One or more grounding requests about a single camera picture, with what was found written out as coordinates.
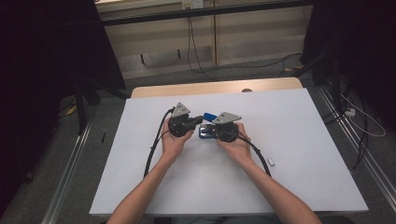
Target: electrical outlet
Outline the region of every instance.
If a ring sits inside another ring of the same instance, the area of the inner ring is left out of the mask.
[[[204,0],[192,0],[192,8],[203,8],[204,7]]]
[[[191,0],[190,1],[182,1],[181,2],[181,9],[186,10],[186,9],[189,9],[189,8],[193,8]]]
[[[354,108],[347,108],[346,109],[346,115],[350,116],[350,117],[354,117],[355,116],[355,109]]]

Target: white table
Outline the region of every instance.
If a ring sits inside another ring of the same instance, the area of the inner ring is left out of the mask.
[[[274,179],[314,211],[367,210],[307,90],[211,93],[127,101],[90,214],[110,215],[142,179],[164,112],[182,102],[191,116],[223,111],[242,116],[252,143],[272,158]],[[161,155],[161,143],[151,167]],[[262,167],[252,151],[252,158]],[[166,174],[148,215],[239,216],[273,213],[245,173],[197,132]]]

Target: gray floor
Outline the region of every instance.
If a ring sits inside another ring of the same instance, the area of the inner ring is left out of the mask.
[[[287,60],[286,66],[298,65],[298,57]],[[276,60],[239,65],[263,65]],[[277,77],[282,70],[282,63],[260,68],[224,68],[207,73],[217,80],[237,80],[251,78]],[[127,80],[128,92],[135,87],[153,86],[177,83],[207,82],[203,74],[192,71],[175,72],[152,77],[138,77]],[[310,76],[304,76],[302,83],[308,88],[318,112],[321,115],[330,112],[319,93],[314,87]],[[105,92],[100,92],[102,98],[99,106],[86,105],[86,109],[96,111],[92,123],[92,130],[85,147],[79,158],[76,172],[72,177],[71,185],[64,198],[64,204],[57,217],[56,223],[100,223],[105,219],[91,217],[88,211],[96,191],[98,181],[106,164],[106,157],[111,149],[112,139],[120,121],[124,102]],[[351,166],[356,160],[356,152],[345,137],[337,122],[327,125],[335,144],[337,145],[346,165]],[[374,124],[370,125],[371,131],[377,131]],[[71,150],[77,140],[78,118],[76,114],[59,120],[58,127],[52,136],[48,147],[37,164],[33,174],[34,181],[23,184],[13,202],[9,205],[0,223],[40,223],[49,206],[50,199],[57,188],[63,169],[70,157]],[[396,152],[395,132],[389,131],[384,138],[370,138],[369,148],[377,162],[387,173],[389,179],[395,183],[394,159]],[[375,183],[371,174],[364,165],[353,175],[364,200],[369,206],[369,211],[364,213],[349,214],[355,223],[396,223],[396,214],[385,198],[380,188]]]

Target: human hand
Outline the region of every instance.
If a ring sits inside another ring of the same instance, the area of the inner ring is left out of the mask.
[[[245,131],[245,126],[243,123],[235,123],[238,125],[239,132],[243,135],[242,137],[246,137],[248,141],[250,138]],[[250,156],[250,145],[239,138],[236,138],[235,141],[231,143],[223,142],[218,139],[218,146],[224,148],[227,152],[228,156],[239,165],[247,161],[252,161]]]
[[[174,162],[183,151],[184,144],[192,137],[194,130],[188,131],[184,136],[175,137],[169,133],[169,119],[163,123],[162,140],[163,140],[163,157]]]

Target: silver bracket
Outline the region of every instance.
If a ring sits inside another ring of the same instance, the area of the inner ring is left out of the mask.
[[[172,113],[172,118],[177,118],[179,116],[189,114],[190,110],[184,106],[182,103],[178,103],[175,107],[174,112]]]
[[[242,117],[230,114],[227,112],[222,112],[217,118],[215,118],[212,123],[214,124],[226,124],[236,120],[241,119]]]

